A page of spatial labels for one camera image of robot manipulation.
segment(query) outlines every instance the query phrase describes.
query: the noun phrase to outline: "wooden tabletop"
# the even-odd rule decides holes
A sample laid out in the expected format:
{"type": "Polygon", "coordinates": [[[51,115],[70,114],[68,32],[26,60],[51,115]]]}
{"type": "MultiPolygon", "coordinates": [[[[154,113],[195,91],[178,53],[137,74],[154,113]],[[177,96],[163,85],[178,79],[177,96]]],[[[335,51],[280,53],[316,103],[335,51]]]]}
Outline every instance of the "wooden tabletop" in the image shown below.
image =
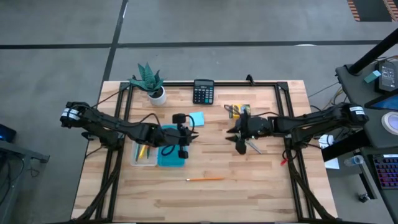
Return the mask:
{"type": "MultiPolygon", "coordinates": [[[[304,82],[297,80],[288,83],[295,115],[310,113],[304,82]]],[[[100,100],[117,92],[119,84],[120,82],[104,82],[100,100]]],[[[223,105],[250,104],[253,114],[267,111],[277,113],[274,89],[263,86],[217,86],[211,106],[194,105],[192,87],[165,89],[166,103],[152,106],[146,92],[135,88],[129,121],[137,122],[149,113],[156,113],[161,124],[172,124],[172,115],[175,113],[202,111],[205,125],[195,127],[199,137],[191,143],[189,159],[181,168],[132,166],[132,141],[126,139],[114,222],[296,221],[289,171],[287,164],[280,165],[284,150],[283,139],[269,137],[254,140],[253,143],[262,154],[248,146],[246,155],[239,155],[234,144],[224,139],[230,135],[226,130],[234,125],[234,121],[228,118],[223,105]],[[197,177],[225,179],[185,181],[197,177]]],[[[117,95],[100,104],[98,109],[113,115],[116,100],[117,95]]],[[[121,118],[125,102],[126,97],[122,104],[121,118]]],[[[146,122],[155,123],[155,119],[148,118],[146,122]]],[[[99,145],[99,142],[91,142],[87,153],[99,145]]],[[[302,152],[311,190],[327,211],[337,216],[320,150],[308,147],[302,152]]],[[[98,193],[105,158],[106,149],[102,149],[86,159],[72,218],[81,215],[98,193]]],[[[302,192],[300,197],[307,214],[302,192]]],[[[107,206],[108,200],[104,204],[104,216],[107,206]]]]}

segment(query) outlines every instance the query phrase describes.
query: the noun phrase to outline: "gray carpet floor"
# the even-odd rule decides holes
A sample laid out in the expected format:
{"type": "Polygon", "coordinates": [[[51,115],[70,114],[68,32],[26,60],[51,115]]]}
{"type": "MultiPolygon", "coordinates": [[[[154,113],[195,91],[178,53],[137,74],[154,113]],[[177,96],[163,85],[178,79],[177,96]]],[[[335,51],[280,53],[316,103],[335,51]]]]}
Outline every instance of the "gray carpet floor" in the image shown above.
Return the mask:
{"type": "MultiPolygon", "coordinates": [[[[122,0],[0,0],[0,45],[110,44],[122,0]]],[[[345,0],[130,0],[119,43],[379,40],[392,22],[355,22],[345,0]]],[[[307,93],[337,82],[335,68],[373,45],[151,47],[117,49],[109,80],[137,75],[149,62],[167,80],[304,80],[307,93]]],[[[394,47],[386,55],[396,54],[394,47]]],[[[27,177],[13,223],[69,219],[87,141],[60,127],[67,101],[98,99],[109,48],[0,50],[0,123],[17,130],[16,144],[50,154],[40,175],[27,177]]],[[[313,97],[323,107],[335,85],[313,97]]],[[[392,223],[381,199],[360,203],[358,175],[330,177],[339,217],[392,223]]]]}

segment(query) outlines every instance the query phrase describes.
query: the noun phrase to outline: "keyboard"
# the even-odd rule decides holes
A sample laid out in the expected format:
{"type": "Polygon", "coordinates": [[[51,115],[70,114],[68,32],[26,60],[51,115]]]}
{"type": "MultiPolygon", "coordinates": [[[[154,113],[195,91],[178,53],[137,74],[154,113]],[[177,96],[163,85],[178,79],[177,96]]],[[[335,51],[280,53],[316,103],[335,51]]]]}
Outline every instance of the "keyboard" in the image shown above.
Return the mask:
{"type": "Polygon", "coordinates": [[[374,155],[372,160],[381,189],[398,189],[398,155],[374,155]]]}

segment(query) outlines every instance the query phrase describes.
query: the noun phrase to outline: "blue tray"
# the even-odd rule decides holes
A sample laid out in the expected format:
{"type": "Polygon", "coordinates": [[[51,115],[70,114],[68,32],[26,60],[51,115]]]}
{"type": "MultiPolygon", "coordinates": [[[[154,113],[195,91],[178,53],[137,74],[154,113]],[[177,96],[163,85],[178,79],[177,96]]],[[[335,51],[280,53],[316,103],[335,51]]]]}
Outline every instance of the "blue tray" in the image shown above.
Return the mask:
{"type": "MultiPolygon", "coordinates": [[[[162,128],[174,128],[176,129],[176,125],[163,125],[162,128]]],[[[180,159],[178,157],[178,151],[180,150],[180,145],[175,145],[173,152],[170,155],[167,156],[162,156],[162,150],[166,146],[160,146],[158,148],[158,153],[157,153],[157,165],[158,166],[164,166],[164,167],[183,167],[185,165],[185,159],[180,159]]]]}

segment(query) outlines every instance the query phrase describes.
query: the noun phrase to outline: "orange striped marking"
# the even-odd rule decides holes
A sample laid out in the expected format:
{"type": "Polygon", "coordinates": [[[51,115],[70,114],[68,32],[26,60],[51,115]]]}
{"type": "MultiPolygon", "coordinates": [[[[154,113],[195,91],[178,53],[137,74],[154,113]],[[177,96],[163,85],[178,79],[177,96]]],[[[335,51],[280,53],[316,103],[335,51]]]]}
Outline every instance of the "orange striped marking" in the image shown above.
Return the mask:
{"type": "Polygon", "coordinates": [[[347,2],[348,2],[349,9],[353,13],[355,21],[357,21],[357,22],[361,21],[361,19],[359,18],[358,11],[356,10],[354,1],[353,0],[347,0],[347,2]]]}
{"type": "Polygon", "coordinates": [[[387,7],[388,12],[391,15],[392,21],[397,21],[398,18],[398,9],[396,4],[393,2],[393,0],[383,0],[384,4],[387,7]]]}

